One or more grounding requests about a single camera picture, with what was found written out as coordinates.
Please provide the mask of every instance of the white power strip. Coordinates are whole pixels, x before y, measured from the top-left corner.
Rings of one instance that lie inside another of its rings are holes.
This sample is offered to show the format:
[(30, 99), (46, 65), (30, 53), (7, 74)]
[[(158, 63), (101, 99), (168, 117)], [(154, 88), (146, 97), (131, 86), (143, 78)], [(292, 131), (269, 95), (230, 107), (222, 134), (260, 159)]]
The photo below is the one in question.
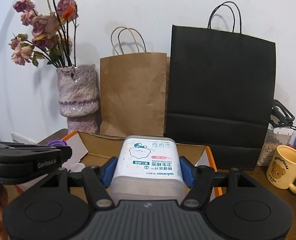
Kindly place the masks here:
[(15, 133), (10, 134), (12, 136), (13, 142), (14, 143), (24, 143), (24, 144), (36, 144), (35, 142), (28, 140), (24, 137), (21, 137)]

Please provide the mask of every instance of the paper bag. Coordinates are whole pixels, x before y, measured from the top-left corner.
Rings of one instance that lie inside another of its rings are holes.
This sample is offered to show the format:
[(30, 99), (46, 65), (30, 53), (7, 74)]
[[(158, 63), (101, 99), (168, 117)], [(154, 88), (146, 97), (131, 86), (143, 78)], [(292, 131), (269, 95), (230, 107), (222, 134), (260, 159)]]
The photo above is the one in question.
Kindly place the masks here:
[(163, 136), (167, 55), (146, 52), (146, 48), (144, 53), (140, 53), (138, 43), (131, 32), (134, 29), (118, 28), (130, 31), (138, 53), (124, 54), (120, 46), (122, 55), (114, 48), (117, 56), (100, 59), (103, 119), (100, 133), (120, 137)]

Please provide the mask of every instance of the textured purple vase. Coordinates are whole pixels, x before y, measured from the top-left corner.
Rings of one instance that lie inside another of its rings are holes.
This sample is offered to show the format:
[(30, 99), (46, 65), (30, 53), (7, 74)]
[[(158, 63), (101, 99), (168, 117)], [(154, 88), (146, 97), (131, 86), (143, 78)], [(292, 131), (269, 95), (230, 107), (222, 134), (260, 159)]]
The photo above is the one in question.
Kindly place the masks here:
[(67, 117), (68, 133), (98, 133), (99, 109), (95, 65), (57, 68), (60, 114)]

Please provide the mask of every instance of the mug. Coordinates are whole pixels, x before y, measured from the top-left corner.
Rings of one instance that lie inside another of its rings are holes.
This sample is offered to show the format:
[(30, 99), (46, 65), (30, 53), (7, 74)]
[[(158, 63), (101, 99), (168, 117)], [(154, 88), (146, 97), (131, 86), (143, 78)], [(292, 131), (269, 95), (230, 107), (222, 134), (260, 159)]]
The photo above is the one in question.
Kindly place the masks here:
[(277, 146), (267, 170), (267, 178), (272, 185), (289, 188), (296, 194), (293, 184), (296, 179), (296, 150), (286, 145)]

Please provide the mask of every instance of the green label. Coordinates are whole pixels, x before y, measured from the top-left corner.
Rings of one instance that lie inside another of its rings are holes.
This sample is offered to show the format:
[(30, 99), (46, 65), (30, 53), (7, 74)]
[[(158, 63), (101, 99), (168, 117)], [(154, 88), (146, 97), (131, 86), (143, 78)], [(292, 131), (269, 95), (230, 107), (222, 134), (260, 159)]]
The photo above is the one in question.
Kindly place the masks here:
[(149, 162), (133, 161), (132, 164), (149, 165)]

